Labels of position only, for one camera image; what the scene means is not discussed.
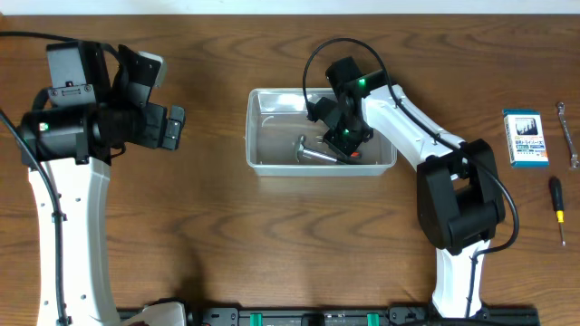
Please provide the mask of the small claw hammer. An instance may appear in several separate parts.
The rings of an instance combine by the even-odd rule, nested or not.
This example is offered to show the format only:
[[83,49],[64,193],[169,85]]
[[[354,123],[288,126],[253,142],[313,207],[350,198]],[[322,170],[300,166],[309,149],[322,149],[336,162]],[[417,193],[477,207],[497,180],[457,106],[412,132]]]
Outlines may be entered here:
[[346,161],[339,158],[307,148],[305,146],[305,135],[300,135],[295,143],[295,158],[297,161],[300,161],[301,158],[310,158],[335,165],[347,165]]

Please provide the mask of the clear plastic container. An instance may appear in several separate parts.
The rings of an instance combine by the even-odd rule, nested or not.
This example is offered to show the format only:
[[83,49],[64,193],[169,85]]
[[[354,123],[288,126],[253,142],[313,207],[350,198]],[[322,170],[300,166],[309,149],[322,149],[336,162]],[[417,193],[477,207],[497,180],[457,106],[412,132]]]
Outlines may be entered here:
[[[324,142],[317,142],[328,127],[307,119],[306,101],[334,100],[329,88],[314,88],[304,96],[299,88],[263,88],[249,93],[246,113],[246,162],[261,177],[375,177],[397,161],[397,149],[375,134],[356,151],[361,159],[340,158]],[[295,158],[295,143],[305,135],[307,148],[347,162],[335,165],[310,158]]]

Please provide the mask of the blue white cardboard box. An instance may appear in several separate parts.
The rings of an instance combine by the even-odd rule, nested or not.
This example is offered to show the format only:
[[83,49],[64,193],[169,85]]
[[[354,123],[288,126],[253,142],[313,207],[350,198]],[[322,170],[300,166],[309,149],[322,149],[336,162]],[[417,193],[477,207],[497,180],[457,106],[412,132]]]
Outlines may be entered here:
[[530,109],[504,109],[502,113],[511,167],[548,167],[540,113]]

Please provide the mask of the black yellow screwdriver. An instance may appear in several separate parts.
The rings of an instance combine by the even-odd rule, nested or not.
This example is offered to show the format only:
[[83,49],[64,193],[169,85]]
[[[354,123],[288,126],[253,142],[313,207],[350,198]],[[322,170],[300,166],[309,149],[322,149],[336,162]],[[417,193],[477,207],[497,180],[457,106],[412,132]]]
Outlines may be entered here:
[[564,231],[564,199],[563,199],[563,188],[561,181],[558,177],[551,177],[548,182],[550,195],[552,198],[553,210],[556,213],[556,219],[559,227],[559,233],[561,238],[561,245],[566,245],[566,237]]

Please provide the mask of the silver double-ended wrench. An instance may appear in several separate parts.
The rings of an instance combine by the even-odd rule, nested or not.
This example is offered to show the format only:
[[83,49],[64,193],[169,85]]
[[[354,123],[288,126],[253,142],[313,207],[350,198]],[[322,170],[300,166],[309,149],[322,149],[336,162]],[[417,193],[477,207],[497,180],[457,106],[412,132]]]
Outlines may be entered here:
[[578,170],[579,169],[578,152],[574,146],[570,130],[567,127],[566,106],[562,101],[560,101],[556,104],[556,109],[565,136],[565,141],[567,142],[567,146],[570,152],[570,168],[572,170]]

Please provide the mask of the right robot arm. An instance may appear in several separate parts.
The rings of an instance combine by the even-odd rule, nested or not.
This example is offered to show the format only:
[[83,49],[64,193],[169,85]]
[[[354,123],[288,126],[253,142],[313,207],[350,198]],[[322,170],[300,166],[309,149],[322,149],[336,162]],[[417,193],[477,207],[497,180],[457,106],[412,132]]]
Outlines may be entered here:
[[417,217],[436,248],[432,305],[443,318],[473,318],[479,298],[480,261],[504,221],[502,192],[490,145],[467,142],[434,123],[382,72],[363,74],[354,58],[325,72],[334,97],[315,105],[328,130],[324,142],[349,158],[374,133],[382,134],[417,173]]

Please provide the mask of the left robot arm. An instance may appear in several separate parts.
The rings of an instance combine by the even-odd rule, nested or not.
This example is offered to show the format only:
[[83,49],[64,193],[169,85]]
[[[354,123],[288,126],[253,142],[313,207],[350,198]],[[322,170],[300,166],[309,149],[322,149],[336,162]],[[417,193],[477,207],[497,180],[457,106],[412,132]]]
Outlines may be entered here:
[[128,144],[174,150],[185,111],[150,101],[167,64],[126,46],[71,40],[46,48],[52,83],[18,126],[38,214],[41,325],[183,325],[162,300],[121,314],[112,296],[105,210],[111,163]]

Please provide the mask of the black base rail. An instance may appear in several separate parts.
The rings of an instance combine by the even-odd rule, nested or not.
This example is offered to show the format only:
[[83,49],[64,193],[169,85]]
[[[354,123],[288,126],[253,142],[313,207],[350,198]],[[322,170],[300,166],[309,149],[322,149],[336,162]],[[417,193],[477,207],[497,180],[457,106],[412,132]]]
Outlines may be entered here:
[[123,325],[201,326],[385,326],[525,325],[541,323],[534,308],[484,307],[467,319],[442,317],[429,306],[395,305],[386,309],[249,310],[235,307],[190,311],[179,302],[155,304],[140,312],[122,311]]

